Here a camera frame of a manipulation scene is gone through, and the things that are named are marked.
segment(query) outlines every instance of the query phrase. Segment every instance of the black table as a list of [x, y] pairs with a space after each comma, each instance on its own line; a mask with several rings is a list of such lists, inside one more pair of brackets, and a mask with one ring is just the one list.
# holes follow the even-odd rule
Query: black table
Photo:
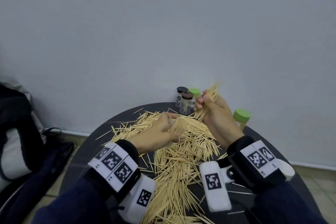
[[[107, 122], [103, 123], [99, 128], [97, 128], [82, 144], [82, 146], [78, 149], [77, 153], [73, 157], [66, 173], [64, 176], [64, 179], [62, 181], [60, 193], [64, 192], [66, 189], [71, 187], [74, 182], [80, 178], [82, 175], [86, 173], [86, 171], [90, 168], [87, 163], [96, 155], [98, 152], [102, 149], [102, 146], [104, 143], [111, 140], [113, 137], [113, 133], [107, 133], [111, 130], [111, 125], [113, 127], [119, 127], [120, 123], [124, 122], [130, 122], [135, 121], [139, 116], [139, 109], [143, 108], [140, 113], [143, 113], [144, 111], [149, 112], [164, 112], [167, 111], [168, 108], [173, 109], [176, 112], [179, 112], [179, 108], [175, 106], [175, 103], [154, 103], [154, 104], [148, 104], [143, 106], [134, 107], [132, 109], [129, 109], [125, 112], [122, 112], [113, 118], [109, 119]], [[253, 129], [249, 127], [245, 127], [244, 134], [253, 136], [256, 139], [261, 139], [265, 145], [273, 152], [273, 154], [286, 162], [288, 162], [285, 157], [272, 146], [266, 139], [264, 139], [261, 135], [256, 133]], [[151, 159], [151, 162], [153, 162], [153, 153], [149, 154], [149, 157]], [[139, 160], [139, 166], [144, 167], [145, 163], [140, 159]], [[145, 173], [147, 176], [153, 178], [154, 174], [152, 173]], [[321, 215], [319, 208], [317, 207], [311, 193], [309, 192], [308, 188], [302, 181], [301, 177], [296, 174], [292, 180], [290, 181], [292, 186], [296, 188], [296, 190], [300, 193], [302, 198], [310, 205], [310, 207], [318, 214]], [[239, 187], [237, 185], [233, 184], [227, 184], [226, 186], [228, 191], [239, 191], [239, 192], [251, 192], [247, 188]], [[199, 198], [201, 199], [204, 195], [204, 190], [200, 185], [193, 184], [190, 186], [190, 190]], [[236, 194], [236, 193], [229, 193], [230, 198], [243, 203], [247, 207], [252, 207], [253, 205], [253, 199], [254, 195], [248, 195], [248, 194]], [[241, 206], [232, 204], [233, 208], [232, 211], [241, 211], [243, 210]], [[201, 203], [202, 209], [205, 211], [206, 216], [210, 218], [215, 223], [249, 223], [243, 213], [233, 214], [233, 215], [227, 215], [227, 212], [218, 212], [218, 213], [210, 213], [208, 210], [208, 206], [206, 203], [206, 200], [203, 200]]]

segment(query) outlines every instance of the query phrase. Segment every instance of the glass jar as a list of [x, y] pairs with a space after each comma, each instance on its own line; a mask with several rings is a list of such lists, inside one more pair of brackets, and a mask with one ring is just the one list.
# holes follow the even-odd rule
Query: glass jar
[[182, 114], [190, 113], [192, 98], [193, 98], [193, 94], [190, 93], [190, 92], [182, 92], [181, 93], [180, 113], [182, 113]]
[[176, 90], [177, 90], [177, 95], [176, 95], [176, 103], [175, 103], [175, 105], [177, 107], [180, 107], [181, 94], [182, 94], [182, 92], [188, 91], [188, 88], [186, 88], [186, 87], [177, 87]]
[[244, 130], [246, 123], [250, 120], [251, 114], [245, 109], [236, 109], [233, 118], [241, 131]]
[[193, 97], [191, 100], [191, 109], [193, 110], [195, 108], [196, 97], [201, 93], [201, 91], [199, 89], [192, 88], [192, 89], [189, 89], [189, 92], [193, 94]]

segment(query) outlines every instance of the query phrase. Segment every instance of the hand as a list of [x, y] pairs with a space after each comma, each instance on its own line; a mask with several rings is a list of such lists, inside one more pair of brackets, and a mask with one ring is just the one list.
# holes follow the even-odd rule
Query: hand
[[194, 111], [203, 109], [204, 105], [210, 111], [204, 117], [203, 122], [221, 146], [227, 148], [234, 141], [244, 136], [233, 119], [232, 112], [224, 99], [218, 96], [216, 101], [212, 102], [207, 95], [207, 90], [205, 90], [203, 95], [199, 95], [196, 98]]
[[168, 129], [172, 125], [172, 122], [169, 122], [170, 118], [176, 119], [177, 115], [168, 112], [161, 113], [160, 117], [153, 122], [151, 127], [127, 140], [136, 147], [139, 155], [161, 149], [171, 142], [178, 143], [179, 135], [168, 132]]

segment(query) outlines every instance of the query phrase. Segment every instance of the person's left hand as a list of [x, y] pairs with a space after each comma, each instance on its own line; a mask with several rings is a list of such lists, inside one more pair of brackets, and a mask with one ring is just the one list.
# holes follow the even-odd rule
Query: person's left hand
[[139, 155], [161, 149], [171, 142], [179, 142], [179, 134], [168, 132], [173, 124], [169, 123], [169, 118], [176, 119], [177, 115], [163, 112], [151, 127], [127, 139], [136, 147]]

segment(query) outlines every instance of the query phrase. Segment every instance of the green lid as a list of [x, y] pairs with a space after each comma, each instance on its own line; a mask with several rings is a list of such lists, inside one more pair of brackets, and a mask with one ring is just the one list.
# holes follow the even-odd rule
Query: green lid
[[233, 118], [238, 122], [248, 122], [251, 118], [251, 114], [245, 109], [236, 109], [233, 113]]
[[194, 95], [194, 98], [197, 97], [200, 94], [199, 89], [189, 89], [189, 92]]

